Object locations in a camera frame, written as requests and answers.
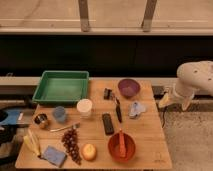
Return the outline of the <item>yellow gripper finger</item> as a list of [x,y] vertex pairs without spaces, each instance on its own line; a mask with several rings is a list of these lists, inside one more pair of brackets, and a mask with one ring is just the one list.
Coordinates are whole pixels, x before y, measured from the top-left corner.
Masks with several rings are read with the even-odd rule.
[[159,107],[159,108],[164,108],[164,107],[169,106],[169,105],[171,105],[171,104],[172,104],[171,98],[170,98],[169,94],[166,93],[166,94],[163,96],[163,98],[159,101],[158,107]]
[[183,103],[181,105],[183,111],[186,111],[188,109],[191,101],[192,101],[191,99],[186,99],[186,100],[183,101]]

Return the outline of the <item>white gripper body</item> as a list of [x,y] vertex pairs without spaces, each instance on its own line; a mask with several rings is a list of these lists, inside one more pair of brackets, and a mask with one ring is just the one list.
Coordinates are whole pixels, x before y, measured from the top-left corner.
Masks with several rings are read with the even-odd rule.
[[172,103],[187,104],[194,97],[194,91],[190,88],[174,84],[169,92],[169,99]]

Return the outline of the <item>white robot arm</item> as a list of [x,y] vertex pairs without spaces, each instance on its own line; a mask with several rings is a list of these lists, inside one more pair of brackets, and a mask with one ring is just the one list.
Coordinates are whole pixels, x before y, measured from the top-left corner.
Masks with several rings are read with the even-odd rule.
[[177,80],[159,101],[160,108],[180,104],[185,111],[199,90],[213,96],[213,61],[187,62],[177,69]]

